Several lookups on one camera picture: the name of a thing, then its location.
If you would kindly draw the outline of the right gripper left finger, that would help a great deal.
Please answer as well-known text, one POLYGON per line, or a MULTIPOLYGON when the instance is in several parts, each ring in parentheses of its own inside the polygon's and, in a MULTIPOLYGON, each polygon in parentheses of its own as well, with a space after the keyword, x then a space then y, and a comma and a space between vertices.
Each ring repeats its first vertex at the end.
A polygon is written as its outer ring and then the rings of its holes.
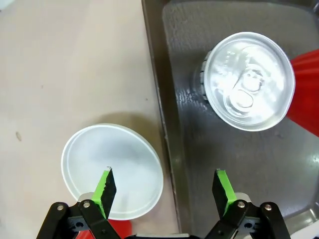
POLYGON ((104 171, 91 199, 68 206, 53 203, 38 232, 38 239, 75 239, 79 232, 89 230, 95 239, 119 239, 108 221, 116 194, 111 168, 104 171))

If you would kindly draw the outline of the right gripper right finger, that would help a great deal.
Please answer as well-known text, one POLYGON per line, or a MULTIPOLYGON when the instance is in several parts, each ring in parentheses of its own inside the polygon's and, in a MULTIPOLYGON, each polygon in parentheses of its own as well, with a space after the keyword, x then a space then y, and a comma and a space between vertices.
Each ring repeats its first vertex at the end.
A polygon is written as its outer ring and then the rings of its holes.
POLYGON ((212 193, 219 221, 207 234, 207 239, 234 239, 239 232, 253 239, 289 239, 291 236, 277 204, 264 202, 255 206, 238 199, 226 171, 214 172, 212 193))

